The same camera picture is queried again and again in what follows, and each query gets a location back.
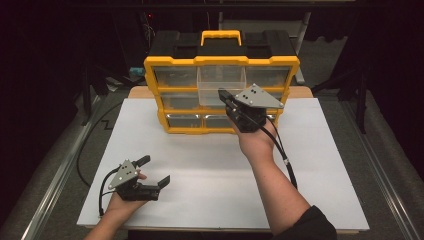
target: table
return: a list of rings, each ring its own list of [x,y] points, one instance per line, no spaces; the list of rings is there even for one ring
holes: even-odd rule
[[[142,169],[149,177],[145,183],[156,184],[167,175],[171,175],[171,183],[161,191],[159,201],[143,206],[124,228],[269,231],[256,182],[239,150],[237,136],[167,134],[157,120],[156,102],[148,94],[146,88],[133,89],[124,101],[77,224],[97,224],[98,192],[110,170],[125,159],[150,155],[151,162]],[[339,232],[369,229],[318,100],[311,98],[306,87],[291,88],[291,94],[279,119],[279,132],[299,191]],[[277,150],[274,155],[287,174]],[[104,206],[109,197],[104,197]]]

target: black cable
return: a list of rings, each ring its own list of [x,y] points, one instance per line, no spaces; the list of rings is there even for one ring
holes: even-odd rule
[[[111,193],[114,193],[114,192],[116,192],[116,191],[109,191],[109,192],[105,192],[105,193],[103,193],[103,194],[102,194],[102,196],[104,196],[104,195],[108,195],[108,194],[111,194]]]
[[[274,142],[275,146],[277,147],[278,151],[280,152],[281,156],[283,157],[283,161],[284,164],[286,165],[287,171],[289,173],[289,177],[290,177],[290,181],[293,184],[293,186],[297,189],[297,181],[296,181],[296,176],[294,175],[293,172],[293,167],[290,164],[290,161],[283,149],[283,144],[281,143],[281,138],[280,135],[278,134],[277,128],[275,127],[275,125],[271,122],[271,124],[273,125],[273,127],[276,130],[277,136],[280,140],[280,144],[277,142],[277,139],[275,139],[275,137],[263,126],[261,126],[259,123],[257,123],[255,120],[253,120],[252,118],[250,118],[248,115],[246,115],[243,112],[239,112],[240,116],[242,116],[243,118],[247,119],[248,121],[250,121],[251,123],[257,125],[259,127],[259,129],[261,129],[266,135],[268,135],[269,138],[271,138],[271,140]]]
[[[123,102],[120,102],[114,106],[112,106],[108,111],[106,111],[100,118],[99,120],[97,120],[97,122],[93,125],[93,127],[90,129],[90,131],[88,132],[87,136],[85,137],[81,149],[78,152],[78,156],[77,156],[77,172],[78,172],[78,176],[80,177],[81,181],[87,186],[87,187],[91,187],[91,184],[88,183],[87,180],[85,180],[85,178],[82,176],[81,174],[81,170],[79,167],[79,162],[80,162],[80,157],[81,157],[81,153],[82,150],[84,149],[85,145],[87,144],[88,139],[90,138],[91,133],[93,132],[93,130],[96,128],[97,124],[99,124],[99,122],[108,114],[110,113],[113,109],[115,109],[116,107],[118,107],[119,105],[121,105]]]
[[[104,196],[104,194],[103,194],[103,188],[105,187],[106,181],[110,177],[110,175],[118,172],[119,168],[120,168],[120,166],[117,167],[117,168],[115,168],[115,169],[113,169],[112,171],[110,171],[106,175],[106,177],[103,179],[102,186],[100,187],[100,194],[99,194],[99,216],[100,217],[103,217],[103,215],[105,214],[105,212],[103,210],[103,207],[102,207],[102,199],[103,199],[103,196]]]

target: black sleeve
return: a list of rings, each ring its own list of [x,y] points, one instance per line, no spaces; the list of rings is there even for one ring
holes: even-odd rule
[[[272,240],[335,240],[334,226],[316,206],[310,207],[293,227],[274,236]]]

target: yellow handle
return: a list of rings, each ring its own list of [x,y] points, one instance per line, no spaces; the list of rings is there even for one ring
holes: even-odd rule
[[[205,38],[237,38],[239,46],[241,46],[240,31],[238,30],[203,31],[200,46],[203,46]]]

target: human arm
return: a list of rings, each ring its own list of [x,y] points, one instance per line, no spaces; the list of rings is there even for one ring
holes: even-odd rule
[[[146,179],[146,176],[138,171],[139,179]],[[110,198],[109,205],[99,223],[84,238],[85,240],[113,239],[116,231],[147,201],[124,201],[114,192]]]
[[[264,127],[275,137],[269,120]],[[271,138],[261,130],[241,133],[234,123],[233,128],[252,167],[271,232],[277,235],[292,227],[310,205],[274,162]]]

